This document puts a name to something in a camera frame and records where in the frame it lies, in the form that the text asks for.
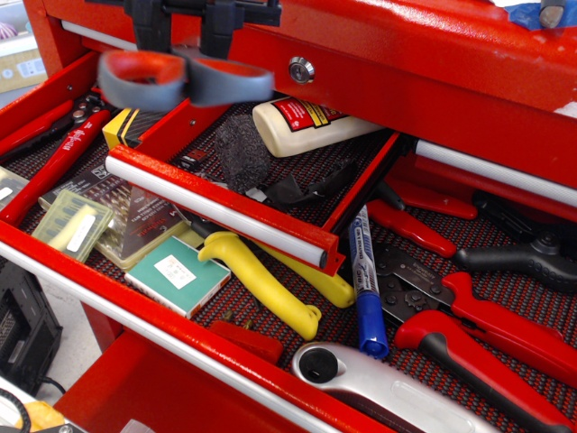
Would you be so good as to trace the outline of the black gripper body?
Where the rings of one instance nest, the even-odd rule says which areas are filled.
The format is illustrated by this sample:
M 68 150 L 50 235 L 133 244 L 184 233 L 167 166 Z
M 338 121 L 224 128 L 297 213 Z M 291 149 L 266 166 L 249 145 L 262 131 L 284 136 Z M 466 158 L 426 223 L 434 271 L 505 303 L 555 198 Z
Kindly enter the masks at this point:
M 245 23 L 279 26 L 282 14 L 280 1 L 94 1 L 124 9 L 134 21 L 136 16 L 183 14 L 201 17 L 205 23 L 242 28 Z

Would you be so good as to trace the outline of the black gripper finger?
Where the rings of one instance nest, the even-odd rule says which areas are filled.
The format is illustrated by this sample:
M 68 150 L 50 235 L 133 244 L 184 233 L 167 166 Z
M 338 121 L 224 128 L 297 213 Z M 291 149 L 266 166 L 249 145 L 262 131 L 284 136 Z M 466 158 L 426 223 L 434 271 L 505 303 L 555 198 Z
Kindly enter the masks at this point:
M 137 48 L 168 53 L 171 46 L 171 14 L 161 0 L 124 1 L 124 12 L 132 19 Z
M 201 23 L 200 50 L 209 57 L 226 59 L 234 32 L 243 27 L 242 8 L 207 8 Z

